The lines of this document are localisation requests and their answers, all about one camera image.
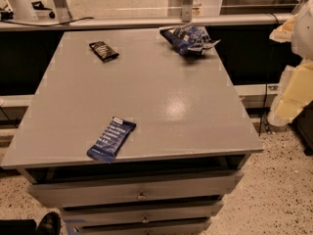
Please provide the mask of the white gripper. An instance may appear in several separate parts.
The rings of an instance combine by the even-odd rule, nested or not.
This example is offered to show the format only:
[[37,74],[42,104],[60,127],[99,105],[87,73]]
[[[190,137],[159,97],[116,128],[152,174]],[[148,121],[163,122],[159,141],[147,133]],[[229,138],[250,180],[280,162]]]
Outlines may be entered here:
[[313,101],[313,0],[308,0],[297,15],[275,28],[269,38],[279,43],[291,42],[292,51],[308,59],[295,68],[286,66],[282,73],[267,120],[271,125],[284,126]]

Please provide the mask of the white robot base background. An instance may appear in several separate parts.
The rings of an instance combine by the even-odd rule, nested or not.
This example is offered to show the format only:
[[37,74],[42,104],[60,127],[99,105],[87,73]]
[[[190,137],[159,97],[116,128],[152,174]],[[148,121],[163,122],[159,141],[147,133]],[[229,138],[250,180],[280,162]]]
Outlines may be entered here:
[[1,9],[0,18],[5,20],[35,21],[38,19],[30,0],[6,0],[8,9]]

